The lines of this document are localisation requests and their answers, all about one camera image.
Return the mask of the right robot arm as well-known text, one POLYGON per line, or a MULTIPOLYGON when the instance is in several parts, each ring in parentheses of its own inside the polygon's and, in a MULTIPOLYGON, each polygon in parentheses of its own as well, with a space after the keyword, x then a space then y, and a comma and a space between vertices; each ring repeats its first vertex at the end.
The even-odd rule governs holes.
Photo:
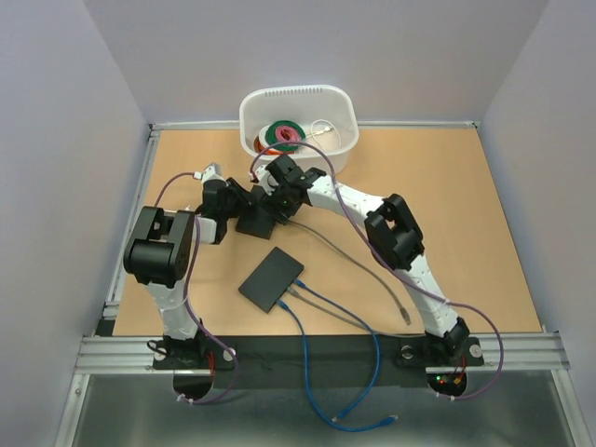
POLYGON ((329 210, 348 219, 375 260, 404 285, 423 323, 429 355, 449 363, 469 337, 465 321, 443 296, 430 270, 423 233, 405 199, 373 196, 339 183, 333 167, 302 170, 289 156, 250 167, 251 181, 284 217, 301 206, 329 210))

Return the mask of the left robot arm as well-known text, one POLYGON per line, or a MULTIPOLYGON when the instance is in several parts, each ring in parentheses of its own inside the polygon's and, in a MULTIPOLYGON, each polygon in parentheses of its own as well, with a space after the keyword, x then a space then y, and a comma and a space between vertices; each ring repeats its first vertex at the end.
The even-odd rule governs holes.
POLYGON ((163 322, 163 338, 148 344, 156 360, 177 360, 188 367, 207 357, 206 334, 189 310, 188 286, 201 244, 217 245, 227 222, 250 210, 251 196, 232 178, 206 171, 181 172, 162 187, 152 207, 141 209, 123 255, 125 271, 151 293, 163 322), (168 212, 159 206, 176 180, 202 183, 202 204, 195 210, 168 212))

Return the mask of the black network switch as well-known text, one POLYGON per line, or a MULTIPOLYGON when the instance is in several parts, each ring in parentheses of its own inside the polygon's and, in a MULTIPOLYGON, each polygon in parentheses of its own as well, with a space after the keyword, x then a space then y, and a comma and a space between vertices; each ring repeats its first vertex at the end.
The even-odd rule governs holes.
POLYGON ((269 239, 277 221, 263 187, 253 186, 248 192, 247 200, 239 212, 236 231, 252 237, 269 239))
POLYGON ((238 287, 239 293, 269 313, 305 267, 279 247, 272 249, 238 287))

